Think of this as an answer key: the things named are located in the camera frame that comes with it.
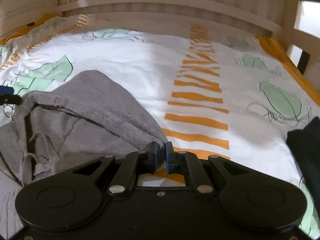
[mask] orange stripe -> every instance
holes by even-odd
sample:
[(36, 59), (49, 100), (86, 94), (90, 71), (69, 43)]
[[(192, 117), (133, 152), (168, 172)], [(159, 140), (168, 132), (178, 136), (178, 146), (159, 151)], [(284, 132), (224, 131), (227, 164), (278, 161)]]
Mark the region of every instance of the orange stripe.
[(187, 55), (186, 55), (186, 57), (189, 57), (189, 58), (194, 58), (194, 59), (195, 59), (195, 57), (192, 57), (192, 56), (190, 56), (189, 54), (187, 54)]
[(217, 63), (216, 61), (200, 61), (200, 60), (183, 60), (182, 64), (213, 64), (213, 63)]
[(209, 152), (206, 150), (183, 149), (183, 148), (178, 148), (178, 147), (174, 147), (173, 150), (175, 152), (179, 152), (179, 151), (191, 152), (191, 153), (194, 153), (195, 155), (197, 155), (199, 159), (203, 159), (203, 160), (207, 160), (210, 155), (217, 155), (222, 158), (230, 160), (230, 157), (228, 157), (228, 156), (225, 156), (225, 155), (222, 155), (219, 153)]
[(183, 72), (186, 72), (186, 71), (195, 71), (195, 72), (202, 72), (202, 73), (206, 73), (206, 74), (209, 74), (209, 75), (212, 75), (212, 76), (217, 76), (219, 77), (220, 75), (210, 69), (205, 69), (205, 68), (201, 68), (201, 67), (198, 67), (198, 68), (192, 68), (190, 70), (180, 70), (179, 72), (180, 73), (183, 73)]
[(203, 108), (208, 108), (212, 110), (216, 110), (225, 114), (228, 114), (229, 111), (223, 108), (217, 108), (217, 107), (212, 107), (212, 106), (203, 106), (203, 105), (195, 105), (195, 104), (190, 104), (190, 103), (181, 103), (181, 102), (175, 102), (175, 101), (169, 101), (168, 105), (171, 106), (190, 106), (190, 107), (203, 107)]
[[(181, 66), (181, 68), (199, 68), (199, 66)], [(220, 67), (206, 67), (203, 69), (220, 69)]]
[(197, 51), (201, 53), (207, 53), (207, 52), (214, 53), (214, 54), (216, 53), (214, 49), (198, 49)]
[(182, 184), (185, 184), (184, 176), (180, 174), (168, 174), (166, 169), (160, 169), (158, 170), (154, 175), (166, 178), (166, 179), (172, 179), (174, 181), (180, 182)]
[(212, 82), (212, 81), (209, 81), (209, 80), (205, 80), (205, 79), (202, 79), (202, 78), (199, 78), (199, 77), (195, 77), (195, 76), (192, 76), (192, 75), (188, 75), (188, 74), (184, 74), (184, 75), (178, 75), (177, 77), (186, 77), (186, 78), (190, 78), (190, 79), (194, 79), (194, 80), (197, 80), (197, 81), (200, 81), (204, 84), (207, 84), (209, 86), (212, 86), (212, 87), (219, 87), (219, 83), (217, 82)]
[(226, 141), (226, 140), (215, 139), (202, 134), (180, 133), (180, 132), (172, 131), (169, 129), (163, 129), (163, 128), (162, 128), (162, 131), (166, 136), (175, 137), (177, 139), (181, 139), (186, 142), (204, 142), (204, 143), (216, 145), (229, 150), (229, 141)]
[(174, 98), (184, 98), (193, 101), (209, 101), (218, 104), (223, 104), (222, 98), (207, 97), (195, 92), (172, 92), (171, 96)]
[(208, 41), (203, 38), (192, 38), (191, 40), (194, 41), (195, 43), (207, 43), (207, 44), (211, 43), (211, 41)]
[(175, 86), (190, 86), (190, 87), (198, 87), (198, 88), (203, 88), (203, 89), (207, 89), (210, 91), (214, 91), (214, 92), (218, 92), (221, 93), (221, 89), (217, 88), (217, 87), (211, 87), (211, 86), (203, 86), (203, 85), (199, 85), (197, 83), (194, 82), (184, 82), (184, 81), (180, 81), (180, 80), (175, 80), (174, 81), (174, 85)]
[(204, 125), (204, 126), (228, 131), (227, 124), (222, 123), (222, 122), (218, 122), (216, 120), (206, 118), (206, 117), (186, 116), (186, 115), (177, 115), (177, 114), (166, 113), (164, 116), (164, 119), (170, 120), (170, 121), (175, 121), (175, 122), (185, 122), (185, 123)]
[(196, 54), (199, 56), (199, 57), (202, 57), (208, 61), (211, 61), (211, 62), (215, 62), (212, 58), (210, 58), (209, 56), (207, 56), (206, 54), (203, 54), (203, 53), (198, 53), (196, 52)]

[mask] bed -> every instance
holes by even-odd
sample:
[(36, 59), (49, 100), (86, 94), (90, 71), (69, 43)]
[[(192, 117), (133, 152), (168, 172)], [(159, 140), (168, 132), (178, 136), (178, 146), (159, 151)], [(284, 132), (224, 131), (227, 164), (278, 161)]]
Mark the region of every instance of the bed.
[[(294, 44), (311, 63), (320, 55), (320, 39), (294, 29), (299, 0), (0, 1), (8, 5), (1, 16), (2, 85), (23, 96), (99, 70), (153, 116), (175, 151), (220, 155), (299, 187), (308, 200), (300, 227), (320, 236), (312, 197), (285, 143), (288, 131), (320, 115), (318, 80), (308, 81), (285, 53)], [(14, 106), (4, 105), (0, 125), (13, 115)], [(10, 177), (2, 162), (0, 172)], [(160, 170), (139, 183), (183, 180)], [(9, 188), (1, 193), (7, 206), (0, 223), (14, 223), (0, 226), (6, 238), (21, 228), (7, 212), (21, 186)]]

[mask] blue object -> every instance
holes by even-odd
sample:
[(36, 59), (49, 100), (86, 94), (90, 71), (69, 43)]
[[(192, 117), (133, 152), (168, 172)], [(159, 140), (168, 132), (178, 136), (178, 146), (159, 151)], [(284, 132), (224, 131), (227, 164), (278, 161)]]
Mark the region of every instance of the blue object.
[(0, 95), (13, 95), (14, 89), (12, 87), (0, 86)]

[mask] window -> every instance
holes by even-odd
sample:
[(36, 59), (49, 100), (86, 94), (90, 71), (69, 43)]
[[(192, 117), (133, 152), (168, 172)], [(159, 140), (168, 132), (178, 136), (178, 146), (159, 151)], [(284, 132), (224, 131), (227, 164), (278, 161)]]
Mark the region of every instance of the window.
[[(295, 28), (320, 38), (320, 0), (300, 0)], [(303, 74), (310, 55), (294, 45), (289, 49), (288, 55)]]

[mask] white duvet cover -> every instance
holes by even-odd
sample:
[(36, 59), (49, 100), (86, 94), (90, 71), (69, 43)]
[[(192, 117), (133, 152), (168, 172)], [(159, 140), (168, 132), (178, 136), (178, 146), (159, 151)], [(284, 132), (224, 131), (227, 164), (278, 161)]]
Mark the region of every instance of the white duvet cover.
[[(285, 140), (289, 130), (319, 116), (320, 108), (254, 37), (183, 23), (79, 15), (50, 19), (0, 50), (2, 85), (19, 95), (53, 90), (84, 70), (105, 73), (149, 111), (175, 150), (204, 159), (219, 154), (300, 187), (308, 198), (301, 227), (319, 236), (312, 199)], [(0, 124), (13, 114), (4, 105)], [(21, 228), (14, 212), (20, 186), (1, 162), (0, 169), (6, 185), (0, 198), (7, 203), (0, 208), (0, 234), (10, 237)], [(154, 176), (141, 183), (176, 185)]]

